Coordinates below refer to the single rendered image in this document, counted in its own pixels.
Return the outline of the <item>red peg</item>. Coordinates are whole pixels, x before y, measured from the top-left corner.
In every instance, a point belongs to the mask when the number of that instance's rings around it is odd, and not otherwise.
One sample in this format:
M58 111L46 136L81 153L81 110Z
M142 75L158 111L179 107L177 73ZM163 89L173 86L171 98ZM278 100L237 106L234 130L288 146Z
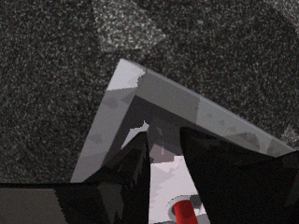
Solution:
M175 206L176 220L178 224L198 224L194 209L190 201L176 202Z

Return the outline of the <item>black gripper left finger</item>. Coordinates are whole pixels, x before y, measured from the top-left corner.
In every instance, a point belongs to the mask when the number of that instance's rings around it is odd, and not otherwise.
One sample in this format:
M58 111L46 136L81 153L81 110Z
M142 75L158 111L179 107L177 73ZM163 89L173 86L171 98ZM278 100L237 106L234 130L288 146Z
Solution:
M0 183L0 224L149 224L149 213L146 131L82 183Z

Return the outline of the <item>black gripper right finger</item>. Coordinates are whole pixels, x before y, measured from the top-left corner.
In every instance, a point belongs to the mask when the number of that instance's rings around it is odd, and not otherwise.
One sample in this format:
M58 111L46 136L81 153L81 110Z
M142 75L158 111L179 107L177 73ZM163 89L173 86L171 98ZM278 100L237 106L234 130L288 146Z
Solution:
M190 127L179 135L210 224L287 224L299 198L299 150L272 157Z

